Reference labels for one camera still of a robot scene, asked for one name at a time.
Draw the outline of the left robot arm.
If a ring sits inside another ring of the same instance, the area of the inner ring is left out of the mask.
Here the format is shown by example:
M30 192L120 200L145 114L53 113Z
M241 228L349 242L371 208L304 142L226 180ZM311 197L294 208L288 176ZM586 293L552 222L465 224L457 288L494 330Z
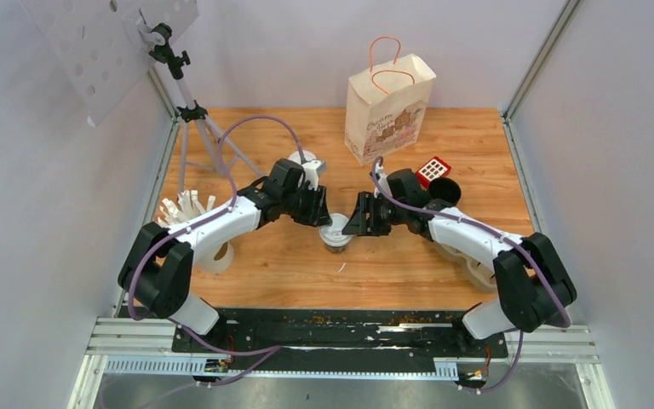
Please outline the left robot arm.
M118 275L118 285L148 313L194 332L207 352L220 350L227 329L219 313L190 291L192 265L202 256L282 215L311 227L331 223L327 188L319 184L325 162L278 160L268 176L239 189L225 204L188 222L166 228L149 222L138 232Z

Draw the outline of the white coffee lid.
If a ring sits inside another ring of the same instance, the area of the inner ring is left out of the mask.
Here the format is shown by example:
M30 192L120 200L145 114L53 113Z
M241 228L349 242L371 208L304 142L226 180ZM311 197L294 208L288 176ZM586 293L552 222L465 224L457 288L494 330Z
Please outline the white coffee lid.
M331 213L330 214L332 223L329 226L322 226L319 227L319 235L320 238L325 242L327 239L345 239L347 236L352 235L343 235L341 233L342 228L345 226L346 222L348 221L348 217L343 215L342 213Z

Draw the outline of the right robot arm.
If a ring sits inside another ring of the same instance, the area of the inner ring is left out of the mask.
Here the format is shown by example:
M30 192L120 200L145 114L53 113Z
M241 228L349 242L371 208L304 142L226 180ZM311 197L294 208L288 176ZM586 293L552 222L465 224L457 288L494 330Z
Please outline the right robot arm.
M457 352L474 355L499 332L571 325L566 308L577 290L548 236L507 233L466 215L457 207L462 190L450 178L423 186L404 169L389 175L379 170L373 180L375 191L359 193L343 234L385 236L404 225L496 286L496 297L470 308L452 332Z

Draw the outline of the dark coffee cup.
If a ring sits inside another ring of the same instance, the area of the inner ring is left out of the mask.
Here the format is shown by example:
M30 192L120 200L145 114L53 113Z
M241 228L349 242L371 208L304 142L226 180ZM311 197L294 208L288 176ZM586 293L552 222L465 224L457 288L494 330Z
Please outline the dark coffee cup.
M324 245L330 253L339 254L347 249L351 240L351 236L347 236L345 239L327 239Z

